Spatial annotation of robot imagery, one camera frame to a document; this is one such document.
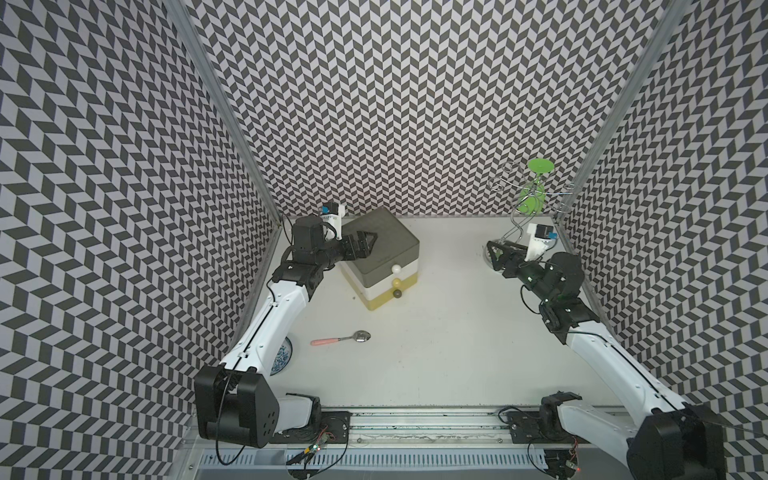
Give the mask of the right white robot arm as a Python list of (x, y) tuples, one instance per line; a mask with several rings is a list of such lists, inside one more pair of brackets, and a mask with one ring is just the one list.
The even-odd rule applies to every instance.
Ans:
[(539, 300), (547, 330), (582, 358), (620, 400), (618, 419), (572, 392), (543, 398), (540, 425), (600, 448), (635, 479), (723, 479), (724, 433), (719, 416), (675, 393), (635, 360), (582, 300), (585, 275), (578, 256), (557, 252), (545, 261), (530, 246), (490, 241), (494, 271), (517, 279)]

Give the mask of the chrome spiral mug tree stand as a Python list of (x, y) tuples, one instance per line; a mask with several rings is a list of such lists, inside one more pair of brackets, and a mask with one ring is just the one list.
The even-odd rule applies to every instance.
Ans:
[[(551, 211), (553, 214), (552, 226), (556, 231), (558, 224), (556, 217), (567, 211), (565, 199), (573, 195), (574, 189), (573, 186), (570, 186), (557, 191), (548, 190), (547, 177), (554, 172), (555, 164), (547, 158), (529, 160), (526, 163), (526, 169), (530, 172), (531, 177), (524, 183), (515, 184), (507, 178), (507, 175), (510, 175), (513, 170), (513, 165), (510, 162), (507, 162), (502, 167), (501, 172), (491, 180), (494, 191), (511, 193), (512, 200), (512, 212), (509, 214), (511, 227), (494, 240), (506, 240), (512, 244), (512, 247), (523, 249), (525, 257), (529, 241), (529, 235), (526, 232), (527, 226), (531, 223), (539, 224), (535, 222), (535, 219), (545, 213), (550, 200), (557, 200), (557, 205)], [(546, 251), (536, 261), (542, 260), (553, 248)]]

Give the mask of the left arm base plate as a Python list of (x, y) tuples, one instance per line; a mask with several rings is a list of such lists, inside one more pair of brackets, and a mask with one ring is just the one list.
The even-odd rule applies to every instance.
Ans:
[(350, 411), (321, 411), (305, 427), (276, 433), (271, 438), (270, 443), (306, 446), (313, 443), (321, 435), (321, 432), (325, 431), (326, 434), (330, 435), (329, 444), (345, 444), (349, 438), (351, 417)]

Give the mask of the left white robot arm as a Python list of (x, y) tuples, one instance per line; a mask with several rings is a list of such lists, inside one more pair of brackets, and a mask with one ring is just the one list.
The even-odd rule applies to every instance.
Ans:
[(295, 221), (292, 243), (266, 284), (264, 305), (223, 359), (203, 367), (194, 379), (201, 437), (263, 448), (278, 434), (319, 432), (319, 399), (277, 397), (268, 380), (280, 347), (325, 272), (340, 262), (368, 257), (377, 240), (372, 231), (343, 233), (338, 214)]

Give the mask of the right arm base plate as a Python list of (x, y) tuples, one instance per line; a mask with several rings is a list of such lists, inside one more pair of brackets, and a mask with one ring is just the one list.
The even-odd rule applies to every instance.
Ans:
[(539, 426), (538, 415), (534, 412), (506, 409), (497, 414), (499, 420), (507, 426), (512, 443), (515, 445), (532, 444), (588, 444), (588, 441), (568, 433), (544, 433)]

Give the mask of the grey drawer cabinet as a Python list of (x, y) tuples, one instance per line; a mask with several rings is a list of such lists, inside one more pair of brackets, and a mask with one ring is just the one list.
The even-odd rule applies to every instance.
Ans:
[[(341, 264), (341, 272), (357, 297), (370, 311), (376, 310), (394, 298), (396, 289), (404, 292), (418, 280), (420, 241), (388, 209), (372, 210), (346, 222), (344, 234), (358, 231), (376, 232), (378, 239), (368, 258)], [(401, 280), (399, 288), (392, 281)]]

